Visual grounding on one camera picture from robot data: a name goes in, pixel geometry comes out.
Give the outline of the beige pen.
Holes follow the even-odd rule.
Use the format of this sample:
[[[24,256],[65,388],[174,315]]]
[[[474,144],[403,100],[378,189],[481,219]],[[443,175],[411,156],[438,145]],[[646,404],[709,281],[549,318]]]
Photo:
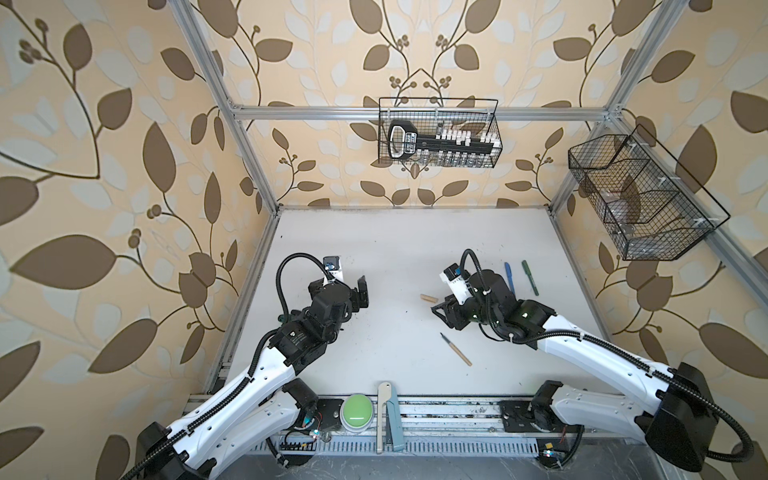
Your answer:
[[[442,340],[448,345],[448,347],[468,366],[472,367],[471,360],[442,332],[440,333]]]

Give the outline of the blue pen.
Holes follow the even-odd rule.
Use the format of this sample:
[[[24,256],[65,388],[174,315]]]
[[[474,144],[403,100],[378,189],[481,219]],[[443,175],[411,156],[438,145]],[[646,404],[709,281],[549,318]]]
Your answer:
[[[508,283],[509,289],[510,289],[510,291],[512,292],[513,295],[516,295],[515,285],[514,285],[514,280],[513,280],[513,273],[512,273],[512,269],[511,269],[510,263],[505,261],[504,262],[504,268],[505,268],[505,275],[506,275],[506,279],[507,279],[507,283]]]

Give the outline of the green pen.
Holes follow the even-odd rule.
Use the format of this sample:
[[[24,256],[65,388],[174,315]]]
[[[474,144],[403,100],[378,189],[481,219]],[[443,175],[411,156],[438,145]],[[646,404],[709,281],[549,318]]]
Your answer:
[[[522,265],[523,271],[524,271],[524,273],[525,273],[525,275],[526,275],[526,277],[527,277],[527,279],[528,279],[528,281],[530,283],[530,286],[531,286],[531,289],[532,289],[534,295],[535,296],[539,296],[540,295],[539,289],[538,289],[538,286],[537,286],[537,284],[535,282],[535,279],[534,279],[534,276],[533,276],[533,273],[532,273],[532,270],[530,268],[530,265],[529,265],[528,261],[527,260],[523,260],[521,262],[521,265]]]

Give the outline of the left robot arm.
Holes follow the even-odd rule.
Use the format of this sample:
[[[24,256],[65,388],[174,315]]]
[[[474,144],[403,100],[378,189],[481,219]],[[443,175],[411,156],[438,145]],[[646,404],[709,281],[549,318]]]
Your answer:
[[[322,277],[308,287],[310,305],[292,310],[282,274],[297,259],[317,266]],[[299,375],[370,302],[366,279],[360,277],[351,287],[340,272],[335,257],[287,256],[275,274],[279,326],[262,336],[246,368],[202,405],[167,427],[154,422],[145,428],[137,439],[138,458],[125,478],[216,479],[272,436],[314,421],[318,396]]]

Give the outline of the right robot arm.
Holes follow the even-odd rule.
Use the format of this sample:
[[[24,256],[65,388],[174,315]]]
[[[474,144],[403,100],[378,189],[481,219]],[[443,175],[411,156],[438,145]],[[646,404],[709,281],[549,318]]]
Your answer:
[[[630,353],[540,302],[517,298],[501,275],[482,268],[471,249],[439,277],[451,293],[431,311],[447,327],[461,331],[476,324],[493,341],[556,356],[612,387],[600,393],[545,381],[529,404],[540,429],[562,423],[619,434],[694,473],[709,459],[731,464],[752,459],[755,444],[747,430],[716,404],[696,367],[671,367]]]

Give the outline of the green push button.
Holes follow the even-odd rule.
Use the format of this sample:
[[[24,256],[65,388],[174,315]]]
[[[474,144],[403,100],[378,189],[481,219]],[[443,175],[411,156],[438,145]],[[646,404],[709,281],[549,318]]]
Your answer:
[[[373,403],[363,394],[353,394],[341,404],[340,420],[345,430],[359,434],[367,430],[374,415]]]

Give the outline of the black socket holder tool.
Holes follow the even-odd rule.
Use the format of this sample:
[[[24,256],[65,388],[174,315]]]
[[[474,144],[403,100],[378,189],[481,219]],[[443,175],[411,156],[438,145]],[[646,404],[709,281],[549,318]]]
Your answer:
[[[418,159],[425,155],[458,153],[480,157],[500,154],[503,144],[495,133],[483,132],[480,137],[473,137],[469,130],[437,128],[433,135],[422,134],[414,124],[407,120],[394,120],[390,123],[384,137],[387,154],[395,160],[406,160],[416,155]]]

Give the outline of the aluminium front rail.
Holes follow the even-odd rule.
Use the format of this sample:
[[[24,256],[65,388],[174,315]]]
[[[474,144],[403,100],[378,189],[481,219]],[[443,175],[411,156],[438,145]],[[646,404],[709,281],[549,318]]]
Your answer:
[[[249,442],[260,442],[278,435],[294,424],[302,410],[319,399],[313,393],[290,393],[277,390],[265,399],[246,400],[238,397],[231,402],[209,398],[195,405],[173,427],[174,432],[185,431],[198,435],[202,441],[218,444],[243,433]],[[401,423],[405,438],[484,437],[518,435],[527,437],[556,437],[540,433],[506,433],[503,429],[498,403],[507,399],[524,399],[532,403],[548,404],[563,423],[577,425],[580,431],[597,431],[602,436],[644,441],[652,417],[640,405],[611,394],[581,391],[562,387],[553,397],[398,397]],[[376,429],[374,415],[369,428],[353,434],[342,426],[340,430],[326,431],[342,435],[372,435]]]

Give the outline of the beige blue handled tool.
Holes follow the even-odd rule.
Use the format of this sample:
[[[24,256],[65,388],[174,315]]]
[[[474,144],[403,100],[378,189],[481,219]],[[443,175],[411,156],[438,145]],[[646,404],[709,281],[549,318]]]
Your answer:
[[[381,455],[390,444],[394,452],[405,449],[399,399],[394,385],[385,381],[377,390],[376,454]]]

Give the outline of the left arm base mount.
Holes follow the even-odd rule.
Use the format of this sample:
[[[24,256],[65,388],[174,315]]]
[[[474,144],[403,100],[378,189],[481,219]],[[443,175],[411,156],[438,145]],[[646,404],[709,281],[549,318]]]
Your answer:
[[[342,428],[341,406],[343,398],[320,396],[308,410],[302,410],[293,425],[281,430],[281,433],[298,431],[336,431]]]

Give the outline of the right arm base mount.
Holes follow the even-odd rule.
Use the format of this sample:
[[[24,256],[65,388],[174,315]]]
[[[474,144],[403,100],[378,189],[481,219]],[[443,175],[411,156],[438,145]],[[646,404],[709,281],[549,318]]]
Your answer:
[[[507,399],[498,403],[506,433],[540,433],[544,435],[575,434],[577,425],[563,423],[548,404],[524,399]]]

